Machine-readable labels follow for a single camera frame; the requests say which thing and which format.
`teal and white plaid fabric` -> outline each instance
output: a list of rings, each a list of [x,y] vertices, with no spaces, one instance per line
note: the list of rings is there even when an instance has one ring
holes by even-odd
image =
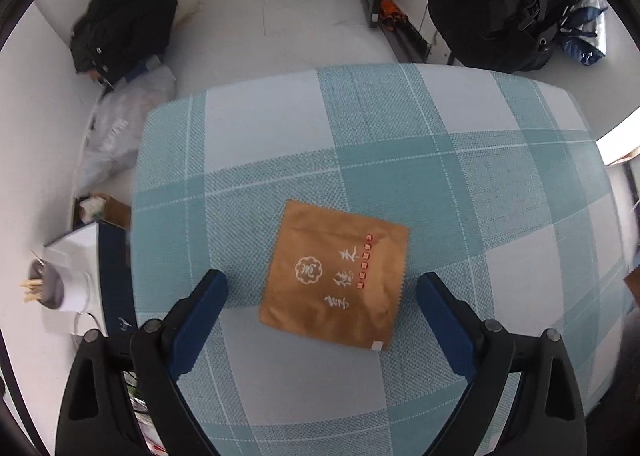
[[[388,352],[258,322],[288,198],[410,227]],[[164,316],[208,268],[228,276],[220,320],[178,382],[223,456],[421,455],[465,387],[415,302],[426,271],[509,331],[562,331],[586,410],[610,384],[628,302],[609,180],[575,101],[466,68],[326,68],[155,110],[132,240],[140,321]]]

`tile floor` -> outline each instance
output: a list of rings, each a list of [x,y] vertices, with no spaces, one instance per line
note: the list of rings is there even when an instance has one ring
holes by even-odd
[[[166,53],[176,98],[322,66],[397,62],[382,31],[368,27],[360,0],[199,1]],[[134,181],[131,169],[96,190],[130,204]]]

